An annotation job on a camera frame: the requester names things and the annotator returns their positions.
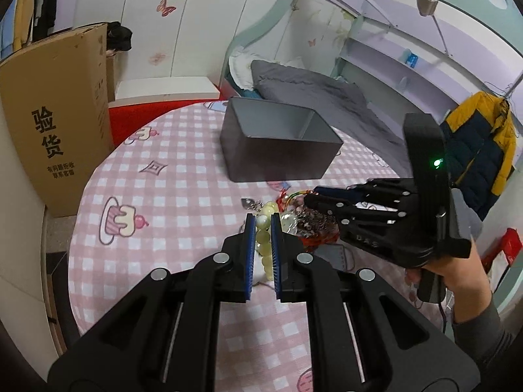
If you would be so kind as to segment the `grey sleeved right forearm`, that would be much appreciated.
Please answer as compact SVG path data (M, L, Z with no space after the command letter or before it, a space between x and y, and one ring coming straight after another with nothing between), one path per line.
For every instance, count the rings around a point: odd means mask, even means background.
M515 336L504 328L493 302L473 319L454 320L453 332L457 346L482 371L498 362L515 341Z

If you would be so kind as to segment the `person's right hand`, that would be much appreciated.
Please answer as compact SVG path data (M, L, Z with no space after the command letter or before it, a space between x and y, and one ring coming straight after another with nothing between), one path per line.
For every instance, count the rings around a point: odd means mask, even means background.
M478 254L476 243L468 258L444 256L430 261L423 268L440 275L447 289L455 297L454 322L462 324L475 319L484 312L492 302L492 292Z

